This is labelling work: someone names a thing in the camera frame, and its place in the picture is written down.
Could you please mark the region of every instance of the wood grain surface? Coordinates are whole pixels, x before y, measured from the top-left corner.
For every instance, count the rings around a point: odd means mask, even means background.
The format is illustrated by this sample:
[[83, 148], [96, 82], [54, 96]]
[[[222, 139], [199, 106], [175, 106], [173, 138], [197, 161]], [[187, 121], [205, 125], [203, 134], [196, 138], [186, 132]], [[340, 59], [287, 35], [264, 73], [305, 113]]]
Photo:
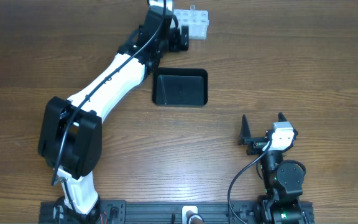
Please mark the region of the wood grain surface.
[[[102, 198], [220, 201], [254, 159], [237, 145], [241, 116], [254, 136], [282, 111], [299, 131], [289, 159], [308, 174], [301, 199], [318, 223], [358, 222], [358, 1], [176, 1], [209, 11], [208, 39], [161, 67], [204, 68], [203, 108], [157, 107], [148, 78], [103, 124], [94, 170]], [[147, 12], [146, 1], [0, 0], [0, 222], [37, 222], [63, 195], [37, 154], [47, 101], [88, 85]], [[264, 186], [252, 169], [234, 200]]]

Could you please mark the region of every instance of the wooden tabletop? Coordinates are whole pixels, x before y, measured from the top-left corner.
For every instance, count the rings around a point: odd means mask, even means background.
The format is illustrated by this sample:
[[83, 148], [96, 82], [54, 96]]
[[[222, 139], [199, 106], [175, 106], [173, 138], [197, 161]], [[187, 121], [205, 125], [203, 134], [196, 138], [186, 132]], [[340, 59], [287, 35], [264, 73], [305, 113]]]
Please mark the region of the wooden tabletop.
[[[264, 135], [282, 111], [299, 131], [286, 159], [307, 167], [303, 201], [318, 223], [358, 222], [358, 1], [176, 1], [208, 10], [207, 40], [166, 54], [161, 67], [204, 68], [203, 108], [152, 103], [152, 79], [103, 124], [94, 170], [101, 198], [225, 202], [255, 159], [238, 146], [241, 116]], [[45, 105], [95, 79], [143, 23], [146, 0], [0, 0], [0, 222], [37, 222], [55, 201], [52, 168], [37, 154]], [[255, 169], [233, 200], [264, 194]]]

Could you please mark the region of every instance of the black mechanical base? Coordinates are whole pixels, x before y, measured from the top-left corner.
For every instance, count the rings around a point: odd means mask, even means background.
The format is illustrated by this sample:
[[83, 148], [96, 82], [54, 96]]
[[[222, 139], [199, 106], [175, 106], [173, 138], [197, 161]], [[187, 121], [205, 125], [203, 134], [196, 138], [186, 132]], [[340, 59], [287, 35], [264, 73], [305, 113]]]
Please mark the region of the black mechanical base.
[[[74, 218], [65, 215], [58, 220], [53, 219], [53, 211], [58, 202], [42, 202], [39, 223], [80, 223]], [[259, 224], [254, 218], [255, 201], [232, 201], [237, 215], [248, 224]], [[185, 205], [195, 205], [198, 213], [207, 224], [238, 224], [234, 216], [229, 216], [225, 202], [131, 202], [125, 200], [102, 200], [102, 218], [97, 223], [105, 224], [181, 224], [181, 210]], [[309, 222], [314, 224], [312, 203], [301, 203]]]

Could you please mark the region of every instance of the white egg carton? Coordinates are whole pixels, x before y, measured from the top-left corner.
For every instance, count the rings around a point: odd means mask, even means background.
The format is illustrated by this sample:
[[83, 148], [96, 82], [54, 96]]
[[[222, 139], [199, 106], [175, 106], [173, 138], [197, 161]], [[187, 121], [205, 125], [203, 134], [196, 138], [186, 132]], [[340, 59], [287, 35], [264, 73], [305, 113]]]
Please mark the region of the white egg carton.
[[190, 10], [175, 9], [173, 13], [178, 18], [179, 27], [182, 27], [182, 25], [189, 26], [190, 39], [206, 40], [209, 25], [208, 11], [196, 10], [195, 6], [191, 6]]

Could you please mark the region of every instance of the black plastic container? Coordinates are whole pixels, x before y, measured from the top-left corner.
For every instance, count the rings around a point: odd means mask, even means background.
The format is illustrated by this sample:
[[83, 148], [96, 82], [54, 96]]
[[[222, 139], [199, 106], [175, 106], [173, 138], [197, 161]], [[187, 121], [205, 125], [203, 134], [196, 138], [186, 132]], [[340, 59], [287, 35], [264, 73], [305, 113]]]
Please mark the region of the black plastic container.
[[202, 68], [158, 68], [153, 79], [158, 106], [202, 107], [208, 102], [208, 73]]

